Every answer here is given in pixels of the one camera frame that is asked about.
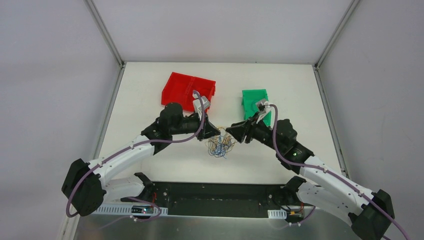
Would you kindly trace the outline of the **green plastic bin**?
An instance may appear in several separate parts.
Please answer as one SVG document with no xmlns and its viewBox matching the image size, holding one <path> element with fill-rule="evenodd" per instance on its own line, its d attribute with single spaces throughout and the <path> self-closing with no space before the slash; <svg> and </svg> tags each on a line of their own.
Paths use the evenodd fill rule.
<svg viewBox="0 0 424 240">
<path fill-rule="evenodd" d="M 262 99 L 268 99 L 268 93 L 266 89 L 244 89 L 241 91 L 242 100 L 241 105 L 244 112 L 244 120 L 247 120 L 249 117 L 252 117 L 256 112 L 259 111 L 256 103 Z"/>
</svg>

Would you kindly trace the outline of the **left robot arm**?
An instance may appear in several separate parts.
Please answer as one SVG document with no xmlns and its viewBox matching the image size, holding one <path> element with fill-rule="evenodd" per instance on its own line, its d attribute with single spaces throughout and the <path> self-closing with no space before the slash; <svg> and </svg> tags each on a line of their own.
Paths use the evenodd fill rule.
<svg viewBox="0 0 424 240">
<path fill-rule="evenodd" d="M 74 207 L 76 214 L 88 216 L 103 202 L 121 198 L 135 197 L 143 203 L 149 201 L 153 189 L 141 173 L 120 179 L 115 176 L 136 162 L 158 154 L 170 144 L 178 143 L 173 139 L 174 135 L 188 134 L 189 137 L 183 139 L 183 142 L 218 136 L 220 130 L 209 122 L 206 113 L 210 102 L 202 97 L 195 99 L 192 104 L 194 113 L 185 116 L 179 103 L 168 103 L 152 124 L 115 153 L 88 162 L 80 158 L 75 160 L 61 187 L 67 198 L 66 215 L 74 217 L 70 212 L 70 208 Z"/>
</svg>

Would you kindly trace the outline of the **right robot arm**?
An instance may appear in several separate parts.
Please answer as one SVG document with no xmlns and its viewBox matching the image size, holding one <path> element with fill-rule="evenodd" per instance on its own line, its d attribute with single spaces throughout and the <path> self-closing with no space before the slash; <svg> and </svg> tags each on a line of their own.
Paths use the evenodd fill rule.
<svg viewBox="0 0 424 240">
<path fill-rule="evenodd" d="M 373 191 L 334 172 L 314 153 L 299 143 L 289 119 L 274 127 L 249 118 L 226 128 L 240 143 L 256 140 L 276 152 L 288 170 L 296 173 L 285 186 L 284 200 L 290 205 L 300 201 L 316 206 L 348 224 L 362 240 L 380 240 L 394 218 L 391 196 Z"/>
</svg>

